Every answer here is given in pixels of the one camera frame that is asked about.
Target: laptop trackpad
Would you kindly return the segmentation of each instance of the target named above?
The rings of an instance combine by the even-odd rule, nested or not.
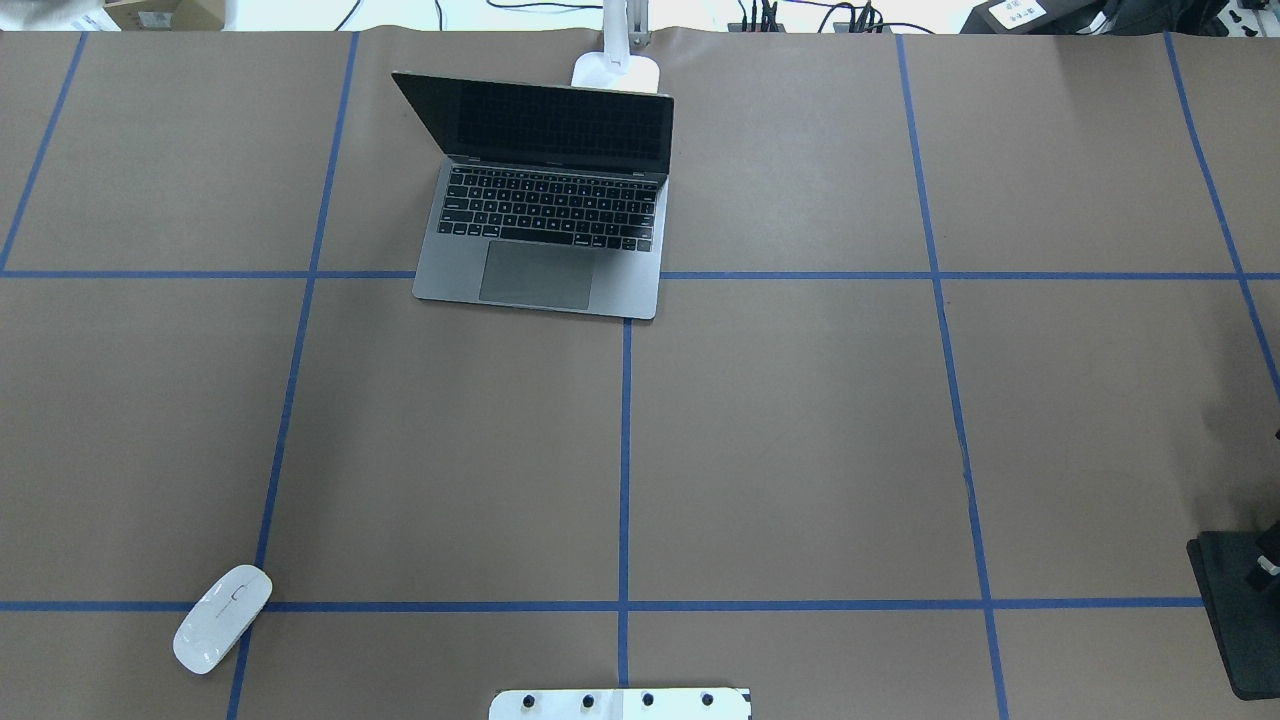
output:
[[[493,241],[480,300],[586,310],[595,255],[570,247]]]

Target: white plate with holes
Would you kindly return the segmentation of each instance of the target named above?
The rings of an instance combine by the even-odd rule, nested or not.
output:
[[[751,691],[736,688],[630,688],[506,691],[489,720],[750,720]]]

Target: laptop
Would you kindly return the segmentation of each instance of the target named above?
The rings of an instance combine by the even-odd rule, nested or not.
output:
[[[445,154],[416,297],[657,314],[669,96],[392,77]]]

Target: laptop lid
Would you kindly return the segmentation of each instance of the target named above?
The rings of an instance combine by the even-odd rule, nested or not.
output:
[[[447,155],[613,173],[671,168],[668,95],[392,77]]]

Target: laptop keyboard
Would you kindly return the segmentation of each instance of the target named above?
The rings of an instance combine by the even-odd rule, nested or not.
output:
[[[436,232],[653,250],[652,182],[454,165]]]

